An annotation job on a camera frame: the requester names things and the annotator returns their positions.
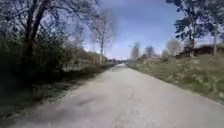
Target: grass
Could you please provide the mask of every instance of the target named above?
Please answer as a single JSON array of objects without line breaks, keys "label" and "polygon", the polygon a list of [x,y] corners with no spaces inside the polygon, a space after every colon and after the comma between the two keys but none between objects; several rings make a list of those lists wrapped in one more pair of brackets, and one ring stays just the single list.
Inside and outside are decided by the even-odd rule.
[{"label": "grass", "polygon": [[24,109],[32,108],[43,101],[53,101],[70,88],[78,87],[77,81],[93,78],[96,74],[105,71],[113,65],[104,65],[94,68],[85,68],[81,71],[64,72],[64,78],[60,82],[44,85],[34,85],[32,91],[23,89],[15,91],[7,96],[0,95],[0,127],[6,127],[13,123]]},{"label": "grass", "polygon": [[133,63],[130,67],[224,104],[224,59],[211,55]]}]

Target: blue sky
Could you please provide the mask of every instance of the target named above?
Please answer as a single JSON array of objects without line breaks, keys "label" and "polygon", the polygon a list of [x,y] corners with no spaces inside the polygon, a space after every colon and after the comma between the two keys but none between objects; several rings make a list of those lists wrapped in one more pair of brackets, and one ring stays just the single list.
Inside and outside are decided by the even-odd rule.
[{"label": "blue sky", "polygon": [[102,0],[116,20],[113,47],[108,49],[109,58],[127,59],[131,47],[140,42],[142,51],[152,45],[160,53],[166,43],[175,37],[174,22],[181,18],[173,5],[165,0]]}]

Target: road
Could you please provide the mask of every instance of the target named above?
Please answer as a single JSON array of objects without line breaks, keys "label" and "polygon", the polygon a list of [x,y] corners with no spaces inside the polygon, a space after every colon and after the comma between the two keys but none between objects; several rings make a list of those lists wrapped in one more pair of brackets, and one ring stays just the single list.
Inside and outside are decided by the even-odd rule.
[{"label": "road", "polygon": [[224,106],[119,65],[10,128],[224,128]]}]

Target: distant tree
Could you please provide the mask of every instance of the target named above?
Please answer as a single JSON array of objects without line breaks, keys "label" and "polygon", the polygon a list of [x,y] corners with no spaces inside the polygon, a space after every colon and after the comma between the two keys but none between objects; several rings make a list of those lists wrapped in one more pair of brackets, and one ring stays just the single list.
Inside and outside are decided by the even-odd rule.
[{"label": "distant tree", "polygon": [[145,55],[147,58],[151,58],[154,54],[155,54],[154,48],[151,45],[145,48]]},{"label": "distant tree", "polygon": [[169,52],[167,50],[163,50],[162,54],[161,54],[162,58],[167,58],[169,57]]},{"label": "distant tree", "polygon": [[167,43],[166,49],[169,55],[175,56],[181,51],[181,43],[178,40],[172,39]]},{"label": "distant tree", "polygon": [[112,43],[111,39],[114,34],[114,20],[112,15],[107,11],[102,12],[102,14],[93,21],[91,28],[93,42],[100,48],[100,62],[103,63],[103,53],[105,48]]},{"label": "distant tree", "polygon": [[132,48],[132,51],[131,51],[131,59],[136,61],[139,56],[140,56],[140,44],[139,42],[136,42]]}]

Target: dry grass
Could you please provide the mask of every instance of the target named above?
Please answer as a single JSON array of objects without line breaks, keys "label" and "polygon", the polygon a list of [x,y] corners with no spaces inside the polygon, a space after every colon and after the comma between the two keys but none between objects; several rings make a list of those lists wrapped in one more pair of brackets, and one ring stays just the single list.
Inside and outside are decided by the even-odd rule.
[{"label": "dry grass", "polygon": [[224,58],[203,55],[195,58],[130,65],[146,74],[224,103]]}]

